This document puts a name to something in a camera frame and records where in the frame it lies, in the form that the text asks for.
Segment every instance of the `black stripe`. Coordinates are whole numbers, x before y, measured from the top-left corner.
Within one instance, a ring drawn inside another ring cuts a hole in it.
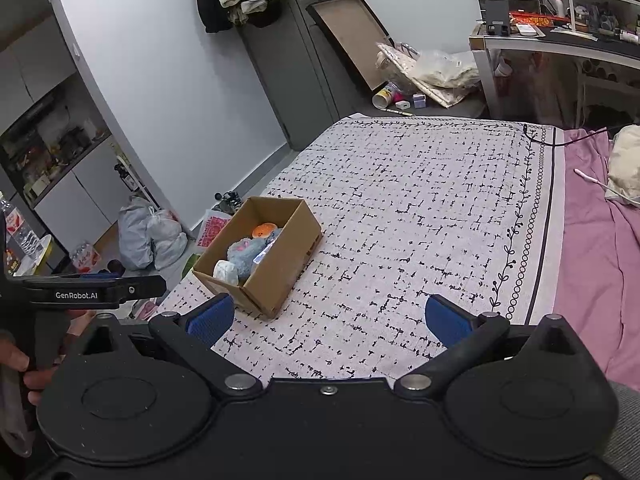
[[[556,128],[554,127],[553,144],[556,143]],[[542,265],[545,259],[546,250],[546,238],[549,234],[549,222],[551,220],[551,201],[554,197],[554,180],[556,178],[556,149],[551,148],[551,184],[549,189],[549,203],[546,206],[546,220],[545,220],[545,232],[542,235],[542,248],[540,249],[540,261],[538,263],[538,275],[536,276],[536,284],[533,286],[533,293],[531,294],[531,303],[529,303],[529,311],[527,312],[527,319],[524,324],[528,325],[531,321],[531,314],[533,314],[533,306],[536,303],[536,296],[538,294],[538,287],[540,286],[540,279],[542,277]]]

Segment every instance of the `human hand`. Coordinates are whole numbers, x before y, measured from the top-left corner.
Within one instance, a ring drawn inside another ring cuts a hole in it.
[[[76,320],[76,324],[81,326],[73,327],[71,332],[79,334],[87,326],[88,322],[93,317],[93,312],[86,310],[70,310],[69,315]],[[68,333],[65,335],[62,348],[60,349],[61,355],[64,355],[66,348],[70,345],[76,335]],[[26,372],[29,367],[29,357],[21,352],[13,343],[8,339],[0,337],[0,365],[6,365],[16,372]],[[54,372],[58,367],[53,367],[48,370],[32,370],[26,372],[23,377],[24,385],[31,391],[28,393],[27,398],[29,402],[34,406],[37,406],[42,397],[41,391],[51,382]]]

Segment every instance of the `metal bolt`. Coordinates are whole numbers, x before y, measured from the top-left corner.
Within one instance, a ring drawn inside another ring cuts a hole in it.
[[[231,390],[248,390],[255,384],[255,377],[249,374],[234,374],[229,375],[225,379],[225,384],[227,388]]]
[[[338,386],[322,386],[322,388],[320,388],[320,393],[323,395],[335,395],[336,393],[338,393]]]
[[[400,379],[400,384],[407,390],[426,390],[431,386],[431,378],[422,374],[409,374]]]

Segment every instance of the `baseboard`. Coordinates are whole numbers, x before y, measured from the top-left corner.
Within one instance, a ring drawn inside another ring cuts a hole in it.
[[[244,179],[240,181],[240,183],[233,189],[238,195],[244,196],[249,190],[258,184],[264,176],[269,173],[273,168],[275,168],[283,158],[285,158],[291,152],[291,148],[285,142],[282,146],[280,146],[275,152],[271,153],[267,158],[264,159],[255,169],[249,173]],[[202,224],[202,220],[204,220],[204,216],[200,219],[200,221],[191,228],[194,236],[197,236],[200,231],[200,225]]]

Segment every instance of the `pink bed sheet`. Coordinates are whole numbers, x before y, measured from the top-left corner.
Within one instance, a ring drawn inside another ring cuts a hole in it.
[[[565,132],[567,140],[584,130]],[[564,237],[554,311],[613,381],[640,390],[640,210],[604,199],[574,168],[607,181],[606,133],[564,149]]]

